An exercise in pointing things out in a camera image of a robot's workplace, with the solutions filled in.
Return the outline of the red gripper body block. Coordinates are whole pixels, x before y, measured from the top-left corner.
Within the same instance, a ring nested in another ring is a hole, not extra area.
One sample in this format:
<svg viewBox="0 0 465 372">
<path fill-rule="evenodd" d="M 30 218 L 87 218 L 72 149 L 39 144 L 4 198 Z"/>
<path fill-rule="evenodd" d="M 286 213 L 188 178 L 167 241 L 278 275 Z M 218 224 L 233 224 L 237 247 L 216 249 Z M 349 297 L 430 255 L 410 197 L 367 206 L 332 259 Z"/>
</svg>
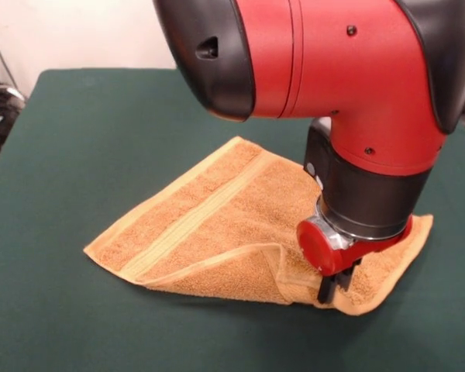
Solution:
<svg viewBox="0 0 465 372">
<path fill-rule="evenodd" d="M 313 215 L 298 224 L 296 233 L 305 259 L 322 276 L 332 276 L 352 267 L 367 254 L 381 252 L 399 243 L 411 230 L 412 217 L 404 230 L 390 239 L 354 239 L 334 230 L 320 215 Z"/>
</svg>

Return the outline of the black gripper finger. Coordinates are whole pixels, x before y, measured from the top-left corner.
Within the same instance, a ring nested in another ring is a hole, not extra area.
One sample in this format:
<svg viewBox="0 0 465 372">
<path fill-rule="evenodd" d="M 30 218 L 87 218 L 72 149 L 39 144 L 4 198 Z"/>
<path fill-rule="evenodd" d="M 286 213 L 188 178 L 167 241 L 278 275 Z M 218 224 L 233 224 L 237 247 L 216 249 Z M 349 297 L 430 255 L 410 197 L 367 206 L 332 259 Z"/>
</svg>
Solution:
<svg viewBox="0 0 465 372">
<path fill-rule="evenodd" d="M 317 294 L 317 301 L 322 305 L 330 304 L 334 299 L 339 282 L 340 274 L 323 277 Z"/>
<path fill-rule="evenodd" d="M 352 265 L 345 270 L 342 270 L 336 275 L 337 285 L 344 291 L 348 291 L 352 282 L 353 273 L 355 269 L 360 266 L 362 259 L 358 259 L 352 263 Z"/>
</svg>

